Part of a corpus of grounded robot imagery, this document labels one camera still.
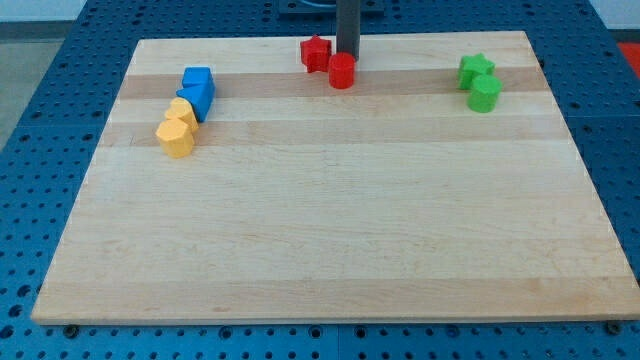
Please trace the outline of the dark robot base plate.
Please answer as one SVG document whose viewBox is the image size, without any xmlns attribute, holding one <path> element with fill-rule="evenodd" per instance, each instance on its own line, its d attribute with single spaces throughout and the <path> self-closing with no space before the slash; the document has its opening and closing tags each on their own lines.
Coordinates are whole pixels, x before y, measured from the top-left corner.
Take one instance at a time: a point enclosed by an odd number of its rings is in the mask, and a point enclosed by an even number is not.
<svg viewBox="0 0 640 360">
<path fill-rule="evenodd" d="M 336 0 L 274 0 L 274 6 L 281 16 L 293 15 L 334 15 L 336 12 Z M 385 0 L 361 0 L 360 11 L 362 14 L 380 15 L 385 12 Z"/>
</svg>

